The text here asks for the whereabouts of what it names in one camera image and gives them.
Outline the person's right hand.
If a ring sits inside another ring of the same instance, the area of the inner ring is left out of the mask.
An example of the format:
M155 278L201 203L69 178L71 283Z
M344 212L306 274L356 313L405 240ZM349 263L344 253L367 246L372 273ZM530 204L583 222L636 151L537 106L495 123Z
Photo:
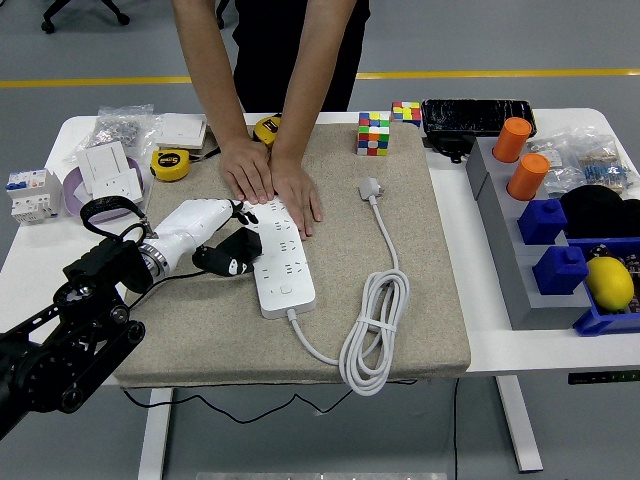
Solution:
M226 140L221 144L220 172L240 201L265 204L274 197L269 152L249 137Z

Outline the person's left hand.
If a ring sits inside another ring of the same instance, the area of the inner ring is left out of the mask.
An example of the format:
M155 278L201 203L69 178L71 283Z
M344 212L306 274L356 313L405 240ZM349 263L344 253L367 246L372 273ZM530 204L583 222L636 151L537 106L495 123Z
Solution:
M302 240L314 235L314 225L322 221L322 207L315 183L304 170L301 159L273 152L269 162L272 185L286 206Z

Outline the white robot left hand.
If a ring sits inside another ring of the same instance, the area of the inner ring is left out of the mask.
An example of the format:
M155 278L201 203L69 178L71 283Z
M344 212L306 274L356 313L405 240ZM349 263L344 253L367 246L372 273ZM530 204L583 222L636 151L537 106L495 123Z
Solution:
M242 227L216 247L207 247L205 243L232 218ZM186 200L143 241L139 251L155 281L170 275L185 255L200 270L237 276L251 272L254 260L262 254L260 236L249 228L257 223L256 216L239 201Z

